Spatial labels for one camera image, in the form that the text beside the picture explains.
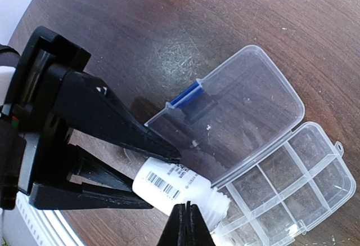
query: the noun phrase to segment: plastic box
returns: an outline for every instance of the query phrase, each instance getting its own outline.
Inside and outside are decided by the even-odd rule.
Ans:
[[[182,164],[231,198],[215,231],[225,245],[288,245],[355,192],[342,160],[290,83],[247,46],[166,104],[146,125],[176,146]]]

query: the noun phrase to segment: wooden table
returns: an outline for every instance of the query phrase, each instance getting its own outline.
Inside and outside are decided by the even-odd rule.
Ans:
[[[273,59],[319,123],[345,147],[356,180],[360,144],[360,0],[34,0],[11,45],[22,51],[45,25],[84,47],[141,122],[247,44]],[[123,149],[76,133],[73,142],[121,172],[140,166]],[[155,209],[64,211],[86,245],[156,245]],[[294,245],[360,245],[360,192]]]

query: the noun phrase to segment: brown wooden surface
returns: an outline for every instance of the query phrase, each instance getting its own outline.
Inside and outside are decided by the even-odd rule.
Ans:
[[[142,122],[241,47],[260,45],[304,101],[305,120],[343,143],[360,178],[360,0],[34,0],[11,45],[22,51],[38,25],[92,53],[87,72]],[[121,148],[73,141],[130,176],[140,166]],[[156,210],[64,215],[86,245],[156,245],[166,221]],[[360,245],[359,216],[357,191],[294,245]]]

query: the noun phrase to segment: white bottle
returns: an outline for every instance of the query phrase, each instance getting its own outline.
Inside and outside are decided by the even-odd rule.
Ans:
[[[226,216],[230,204],[230,199],[216,187],[211,188],[206,178],[180,164],[155,158],[149,158],[141,167],[133,191],[166,215],[176,204],[197,204],[210,232]]]

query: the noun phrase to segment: barcode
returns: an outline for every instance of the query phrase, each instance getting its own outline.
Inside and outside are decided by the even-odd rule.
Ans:
[[[154,184],[154,186],[156,186],[161,191],[166,193],[166,195],[171,199],[175,199],[176,197],[179,196],[180,191],[175,189],[172,185],[168,184],[166,181],[164,181],[161,177],[157,176],[156,174],[150,172],[146,178],[150,183]]]

